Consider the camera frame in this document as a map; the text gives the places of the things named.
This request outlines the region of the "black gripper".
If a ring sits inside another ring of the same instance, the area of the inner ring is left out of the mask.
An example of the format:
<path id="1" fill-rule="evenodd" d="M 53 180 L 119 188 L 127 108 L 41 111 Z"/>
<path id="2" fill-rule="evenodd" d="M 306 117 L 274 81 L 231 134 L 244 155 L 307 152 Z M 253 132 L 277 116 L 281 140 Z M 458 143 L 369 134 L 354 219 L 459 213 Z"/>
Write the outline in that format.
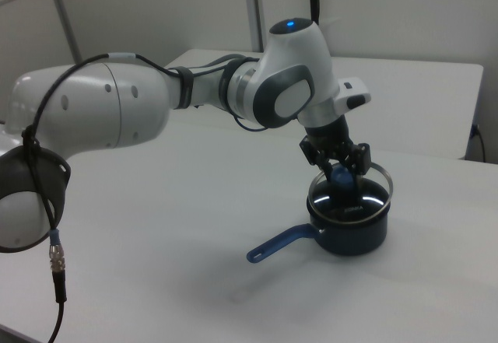
<path id="1" fill-rule="evenodd" d="M 333 167 L 326 156 L 340 156 L 339 162 L 354 176 L 365 176 L 371 167 L 370 145 L 353 144 L 349 127 L 342 115 L 318 128 L 305 128 L 307 136 L 300 141 L 300 149 L 311 166 L 318 166 L 326 177 Z"/>

